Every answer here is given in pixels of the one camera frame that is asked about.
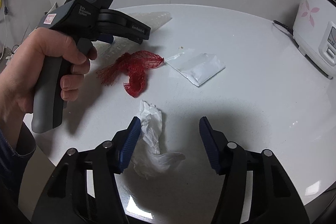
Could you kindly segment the person's left forearm sleeve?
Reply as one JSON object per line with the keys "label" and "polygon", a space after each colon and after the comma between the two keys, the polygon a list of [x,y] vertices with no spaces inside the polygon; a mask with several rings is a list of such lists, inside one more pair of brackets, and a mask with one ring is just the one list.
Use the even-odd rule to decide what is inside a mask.
{"label": "person's left forearm sleeve", "polygon": [[18,199],[25,168],[36,147],[35,139],[25,124],[22,124],[15,148],[1,135],[1,223],[30,223],[19,210]]}

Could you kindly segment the person's left hand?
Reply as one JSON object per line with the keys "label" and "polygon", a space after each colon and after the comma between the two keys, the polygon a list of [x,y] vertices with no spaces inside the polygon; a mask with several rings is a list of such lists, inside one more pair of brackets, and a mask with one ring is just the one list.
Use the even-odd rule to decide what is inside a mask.
{"label": "person's left hand", "polygon": [[31,90],[42,70],[45,57],[62,57],[72,64],[71,72],[60,80],[60,95],[75,101],[89,72],[90,61],[97,58],[96,48],[81,53],[74,40],[60,32],[37,28],[14,53],[1,73],[1,129],[21,125],[32,109]]}

